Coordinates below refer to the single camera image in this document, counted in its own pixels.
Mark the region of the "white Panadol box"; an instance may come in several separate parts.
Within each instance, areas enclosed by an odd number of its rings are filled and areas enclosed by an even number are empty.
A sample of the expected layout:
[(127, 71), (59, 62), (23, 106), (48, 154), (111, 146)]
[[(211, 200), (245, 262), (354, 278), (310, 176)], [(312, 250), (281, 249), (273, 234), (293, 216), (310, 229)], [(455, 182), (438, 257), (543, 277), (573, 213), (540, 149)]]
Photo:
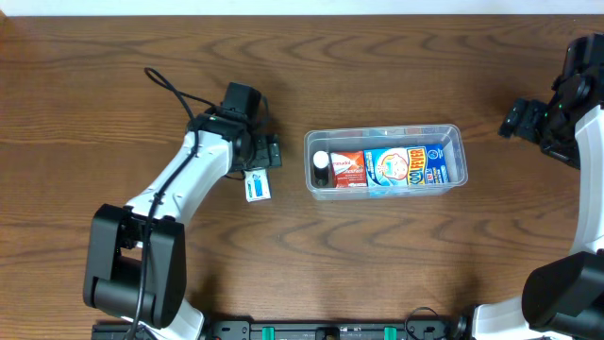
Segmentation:
[(265, 169), (244, 171), (245, 197), (248, 202), (271, 199), (270, 183)]

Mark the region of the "blue Kool Fever box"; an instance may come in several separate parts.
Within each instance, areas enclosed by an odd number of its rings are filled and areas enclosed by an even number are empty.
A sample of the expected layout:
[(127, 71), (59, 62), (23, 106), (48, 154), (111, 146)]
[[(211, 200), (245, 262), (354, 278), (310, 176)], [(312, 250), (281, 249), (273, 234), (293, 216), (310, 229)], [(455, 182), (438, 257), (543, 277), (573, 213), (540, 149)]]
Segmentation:
[(369, 187), (398, 187), (449, 182), (443, 147), (424, 144), (363, 151)]

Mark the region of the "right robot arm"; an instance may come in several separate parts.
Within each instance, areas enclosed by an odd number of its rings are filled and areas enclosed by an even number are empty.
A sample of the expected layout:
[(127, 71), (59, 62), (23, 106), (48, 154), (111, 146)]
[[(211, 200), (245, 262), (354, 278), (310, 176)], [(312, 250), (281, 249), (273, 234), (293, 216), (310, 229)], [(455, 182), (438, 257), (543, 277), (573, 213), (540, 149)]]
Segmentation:
[(565, 48), (546, 101), (517, 99), (498, 130), (537, 145), (579, 171), (567, 254), (530, 272), (521, 294), (478, 304), (454, 323), (453, 339), (600, 339), (603, 336), (603, 35)]

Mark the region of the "dark bottle white cap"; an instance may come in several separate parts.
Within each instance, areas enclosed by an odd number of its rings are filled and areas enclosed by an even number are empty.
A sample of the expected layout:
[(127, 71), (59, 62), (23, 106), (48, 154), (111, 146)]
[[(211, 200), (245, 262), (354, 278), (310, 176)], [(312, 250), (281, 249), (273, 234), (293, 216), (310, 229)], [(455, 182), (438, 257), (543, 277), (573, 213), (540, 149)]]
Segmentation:
[(313, 154), (312, 169), (316, 185), (328, 187), (330, 184), (330, 160), (326, 151), (320, 150)]

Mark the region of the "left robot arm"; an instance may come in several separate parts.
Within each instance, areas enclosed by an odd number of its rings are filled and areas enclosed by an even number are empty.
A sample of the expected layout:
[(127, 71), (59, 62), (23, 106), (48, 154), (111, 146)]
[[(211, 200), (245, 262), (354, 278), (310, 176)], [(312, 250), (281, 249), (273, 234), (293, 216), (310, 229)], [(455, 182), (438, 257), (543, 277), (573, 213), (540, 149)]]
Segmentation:
[(185, 298), (186, 228), (212, 186), (233, 172), (281, 165), (279, 138), (249, 119), (202, 113), (175, 157), (123, 206), (91, 223), (83, 299), (117, 317), (94, 339), (200, 339), (205, 317)]

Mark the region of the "red Panadol ActiFast box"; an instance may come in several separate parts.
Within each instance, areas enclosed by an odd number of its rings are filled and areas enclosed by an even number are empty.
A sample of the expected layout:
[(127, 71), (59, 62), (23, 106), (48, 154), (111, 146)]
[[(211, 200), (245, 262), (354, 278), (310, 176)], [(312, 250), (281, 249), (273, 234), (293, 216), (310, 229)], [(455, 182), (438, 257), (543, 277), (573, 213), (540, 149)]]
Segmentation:
[(364, 153), (333, 152), (330, 154), (336, 188), (366, 187)]

